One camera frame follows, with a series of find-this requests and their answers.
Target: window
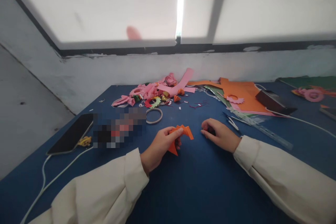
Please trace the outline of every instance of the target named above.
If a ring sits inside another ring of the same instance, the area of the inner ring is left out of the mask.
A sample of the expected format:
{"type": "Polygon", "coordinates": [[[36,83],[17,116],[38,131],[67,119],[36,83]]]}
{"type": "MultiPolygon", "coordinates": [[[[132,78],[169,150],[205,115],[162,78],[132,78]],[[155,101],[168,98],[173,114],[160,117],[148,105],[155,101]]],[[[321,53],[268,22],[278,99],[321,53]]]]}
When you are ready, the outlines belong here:
{"type": "Polygon", "coordinates": [[[62,56],[336,45],[334,0],[17,0],[62,56]]]}

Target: person's left hand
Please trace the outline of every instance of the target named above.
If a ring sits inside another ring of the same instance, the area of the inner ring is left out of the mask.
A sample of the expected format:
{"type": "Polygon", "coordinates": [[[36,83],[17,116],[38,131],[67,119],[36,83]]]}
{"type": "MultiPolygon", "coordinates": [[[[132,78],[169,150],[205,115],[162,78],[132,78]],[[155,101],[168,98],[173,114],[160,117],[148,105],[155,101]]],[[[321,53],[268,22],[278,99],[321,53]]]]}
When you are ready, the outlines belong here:
{"type": "Polygon", "coordinates": [[[147,148],[147,150],[145,150],[145,152],[140,154],[143,170],[147,175],[158,167],[163,155],[167,152],[173,141],[175,141],[176,149],[180,149],[180,136],[183,133],[183,129],[180,128],[169,134],[169,131],[172,129],[174,129],[174,127],[167,127],[159,130],[151,145],[147,148]]]}

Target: charging cable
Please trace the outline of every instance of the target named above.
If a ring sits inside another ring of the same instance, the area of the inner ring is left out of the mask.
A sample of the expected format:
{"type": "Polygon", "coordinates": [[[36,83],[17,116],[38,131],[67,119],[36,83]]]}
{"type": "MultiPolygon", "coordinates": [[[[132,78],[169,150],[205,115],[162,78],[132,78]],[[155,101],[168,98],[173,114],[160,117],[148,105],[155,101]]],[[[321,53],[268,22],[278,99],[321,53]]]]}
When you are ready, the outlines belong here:
{"type": "Polygon", "coordinates": [[[23,217],[23,219],[22,219],[22,221],[20,222],[20,224],[25,224],[25,222],[26,222],[26,219],[27,219],[27,217],[28,217],[28,215],[30,214],[30,212],[31,212],[31,210],[33,209],[33,207],[35,206],[35,204],[36,204],[36,202],[38,201],[38,199],[41,197],[41,195],[44,193],[44,191],[59,177],[59,176],[61,176],[76,160],[77,160],[77,158],[79,158],[81,155],[83,155],[85,152],[87,152],[87,151],[89,151],[89,150],[91,150],[93,148],[93,146],[91,147],[91,148],[89,148],[89,149],[87,149],[87,150],[85,150],[85,151],[83,151],[82,153],[80,153],[77,157],[75,157],[75,159],[74,160],[72,160],[72,162],[70,163],[70,164],[68,164],[68,166],[67,167],[65,167],[64,168],[64,170],[63,171],[61,171],[60,172],[60,174],[58,174],[52,181],[50,181],[50,183],[47,185],[47,186],[45,186],[45,184],[46,184],[46,174],[45,174],[45,172],[44,172],[44,167],[45,167],[45,165],[46,165],[46,163],[47,163],[47,161],[51,158],[51,156],[52,155],[49,155],[48,157],[47,157],[47,159],[44,161],[44,163],[43,163],[43,166],[42,166],[42,177],[43,177],[43,184],[42,184],[42,188],[41,188],[41,191],[39,192],[39,194],[38,194],[38,196],[36,197],[36,199],[34,200],[34,202],[32,203],[32,205],[30,206],[30,208],[28,209],[28,211],[27,211],[27,213],[26,213],[26,215],[23,217]]]}
{"type": "Polygon", "coordinates": [[[280,113],[278,113],[278,112],[274,112],[274,111],[269,110],[269,109],[267,109],[267,108],[266,108],[266,110],[268,110],[269,112],[272,112],[272,113],[274,113],[274,114],[278,114],[278,115],[280,115],[280,116],[284,116],[284,117],[292,118],[292,119],[295,119],[295,120],[298,120],[298,121],[307,123],[307,124],[309,124],[309,125],[311,125],[311,126],[314,126],[314,127],[316,127],[316,128],[319,128],[320,130],[323,130],[323,131],[327,132],[329,135],[331,135],[332,137],[336,138],[336,135],[334,135],[333,133],[327,131],[326,129],[321,128],[320,126],[317,126],[317,125],[315,125],[315,124],[312,124],[312,123],[310,123],[310,122],[301,120],[301,119],[299,119],[299,118],[291,117],[291,116],[289,116],[289,115],[280,114],[280,113]]]}

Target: orange paper sheet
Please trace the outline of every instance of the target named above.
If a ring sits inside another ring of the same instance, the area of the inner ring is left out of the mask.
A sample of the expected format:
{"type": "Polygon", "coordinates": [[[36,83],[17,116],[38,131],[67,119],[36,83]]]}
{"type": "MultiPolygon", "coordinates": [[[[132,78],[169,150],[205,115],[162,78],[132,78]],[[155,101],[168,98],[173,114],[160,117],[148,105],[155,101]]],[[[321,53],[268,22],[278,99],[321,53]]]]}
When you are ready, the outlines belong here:
{"type": "Polygon", "coordinates": [[[226,78],[219,79],[220,84],[208,80],[198,82],[188,82],[188,85],[212,85],[223,89],[224,97],[235,95],[238,98],[244,98],[244,103],[239,104],[241,110],[269,113],[266,108],[257,101],[256,95],[259,93],[258,88],[253,82],[231,82],[226,78]]]}
{"type": "MultiPolygon", "coordinates": [[[[178,130],[179,128],[182,128],[182,129],[183,129],[183,133],[182,133],[182,135],[186,135],[186,136],[188,136],[188,137],[190,138],[190,140],[193,140],[193,139],[194,139],[194,137],[193,137],[193,135],[192,135],[192,133],[191,133],[191,130],[190,130],[189,126],[184,127],[183,124],[182,124],[181,126],[178,126],[178,125],[177,125],[175,129],[172,129],[171,131],[169,131],[169,134],[173,133],[174,131],[178,130]]],[[[171,153],[173,153],[174,155],[178,156],[178,154],[177,154],[177,150],[176,150],[176,147],[175,147],[175,141],[173,141],[173,142],[171,143],[171,145],[170,145],[168,151],[171,152],[171,153]]]]}

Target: cream jacket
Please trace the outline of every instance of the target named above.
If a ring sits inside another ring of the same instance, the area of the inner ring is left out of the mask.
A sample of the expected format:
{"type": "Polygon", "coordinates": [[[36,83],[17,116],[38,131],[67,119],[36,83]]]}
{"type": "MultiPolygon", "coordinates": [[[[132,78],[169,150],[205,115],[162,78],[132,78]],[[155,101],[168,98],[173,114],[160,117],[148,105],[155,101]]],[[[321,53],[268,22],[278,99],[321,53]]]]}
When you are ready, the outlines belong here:
{"type": "MultiPolygon", "coordinates": [[[[287,152],[247,136],[233,155],[289,217],[299,223],[335,223],[336,181],[287,152]]],[[[51,208],[30,224],[125,223],[148,181],[135,149],[71,180],[51,208]]]]}

